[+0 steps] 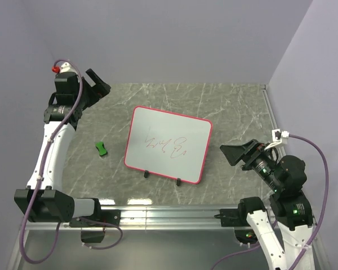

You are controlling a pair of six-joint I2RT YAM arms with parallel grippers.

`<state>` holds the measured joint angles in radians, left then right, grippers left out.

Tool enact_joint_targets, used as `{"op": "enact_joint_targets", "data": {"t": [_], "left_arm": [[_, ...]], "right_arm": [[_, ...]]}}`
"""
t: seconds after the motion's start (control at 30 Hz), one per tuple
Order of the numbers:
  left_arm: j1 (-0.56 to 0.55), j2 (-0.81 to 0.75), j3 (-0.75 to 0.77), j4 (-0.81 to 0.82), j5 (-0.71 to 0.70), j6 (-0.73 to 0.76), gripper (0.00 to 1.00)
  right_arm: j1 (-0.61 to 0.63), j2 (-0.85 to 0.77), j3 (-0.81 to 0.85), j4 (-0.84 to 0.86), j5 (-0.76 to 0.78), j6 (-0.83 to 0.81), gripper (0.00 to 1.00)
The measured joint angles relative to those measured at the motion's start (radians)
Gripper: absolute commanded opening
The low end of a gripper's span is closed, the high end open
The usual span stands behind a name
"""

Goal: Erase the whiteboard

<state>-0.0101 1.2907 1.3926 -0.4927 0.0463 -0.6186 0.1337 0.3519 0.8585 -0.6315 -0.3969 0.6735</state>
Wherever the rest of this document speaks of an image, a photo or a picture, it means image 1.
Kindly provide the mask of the pink framed whiteboard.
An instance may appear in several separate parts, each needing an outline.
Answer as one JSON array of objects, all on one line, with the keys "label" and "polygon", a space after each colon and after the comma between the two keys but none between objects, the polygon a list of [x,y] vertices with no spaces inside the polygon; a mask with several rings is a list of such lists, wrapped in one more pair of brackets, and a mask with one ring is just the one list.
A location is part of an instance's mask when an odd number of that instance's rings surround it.
[{"label": "pink framed whiteboard", "polygon": [[212,127],[207,119],[136,106],[124,164],[196,185],[202,178]]}]

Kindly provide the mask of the green whiteboard eraser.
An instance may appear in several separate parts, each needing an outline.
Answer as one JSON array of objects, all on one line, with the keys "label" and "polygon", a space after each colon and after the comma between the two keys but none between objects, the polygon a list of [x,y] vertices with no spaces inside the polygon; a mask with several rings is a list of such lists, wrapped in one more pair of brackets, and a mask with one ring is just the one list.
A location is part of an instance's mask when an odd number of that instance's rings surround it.
[{"label": "green whiteboard eraser", "polygon": [[108,151],[106,150],[105,145],[102,141],[96,142],[95,147],[99,152],[99,156],[105,156],[108,154]]}]

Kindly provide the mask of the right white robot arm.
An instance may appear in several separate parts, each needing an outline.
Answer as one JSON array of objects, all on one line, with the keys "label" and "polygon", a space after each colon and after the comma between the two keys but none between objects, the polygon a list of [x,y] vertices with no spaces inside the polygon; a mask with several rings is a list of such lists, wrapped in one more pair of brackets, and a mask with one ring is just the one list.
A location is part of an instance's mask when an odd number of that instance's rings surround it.
[{"label": "right white robot arm", "polygon": [[305,163],[293,155],[279,157],[271,144],[255,139],[239,146],[220,146],[231,166],[243,162],[242,170],[253,170],[273,191],[270,208],[282,239],[259,197],[248,197],[238,204],[238,220],[249,225],[265,255],[269,269],[314,269],[312,245],[313,213],[302,191],[307,180]]}]

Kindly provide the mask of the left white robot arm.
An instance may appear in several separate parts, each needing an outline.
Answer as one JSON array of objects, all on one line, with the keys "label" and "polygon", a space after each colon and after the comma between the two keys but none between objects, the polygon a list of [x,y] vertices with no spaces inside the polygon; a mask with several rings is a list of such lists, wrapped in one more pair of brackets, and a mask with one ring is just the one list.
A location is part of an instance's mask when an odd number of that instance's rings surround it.
[{"label": "left white robot arm", "polygon": [[82,217],[89,226],[103,219],[97,198],[73,198],[62,191],[63,170],[69,145],[85,109],[110,93],[111,87],[92,69],[90,85],[72,67],[54,67],[56,91],[44,112],[44,136],[34,172],[14,201],[30,222],[64,223]]}]

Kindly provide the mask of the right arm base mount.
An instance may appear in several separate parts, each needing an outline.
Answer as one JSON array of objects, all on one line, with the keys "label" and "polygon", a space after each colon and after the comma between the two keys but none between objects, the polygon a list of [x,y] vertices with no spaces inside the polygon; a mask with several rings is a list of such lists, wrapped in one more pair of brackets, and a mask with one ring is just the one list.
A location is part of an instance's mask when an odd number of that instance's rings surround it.
[{"label": "right arm base mount", "polygon": [[257,244],[257,237],[246,220],[242,219],[239,210],[235,208],[220,209],[219,214],[214,215],[220,220],[221,227],[231,227],[234,235],[241,244],[252,246]]}]

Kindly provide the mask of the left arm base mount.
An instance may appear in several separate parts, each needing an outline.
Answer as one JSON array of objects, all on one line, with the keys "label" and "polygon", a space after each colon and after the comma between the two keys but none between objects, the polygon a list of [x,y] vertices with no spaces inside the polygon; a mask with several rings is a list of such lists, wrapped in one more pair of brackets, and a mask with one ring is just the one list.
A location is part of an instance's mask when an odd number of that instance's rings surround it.
[{"label": "left arm base mount", "polygon": [[115,242],[117,244],[123,236],[123,232],[119,227],[120,221],[120,210],[102,210],[99,216],[92,215],[90,217],[72,219],[69,222],[69,227],[81,229],[81,241],[87,247],[92,244],[102,243],[106,232],[109,229],[115,229],[119,232],[119,239]]}]

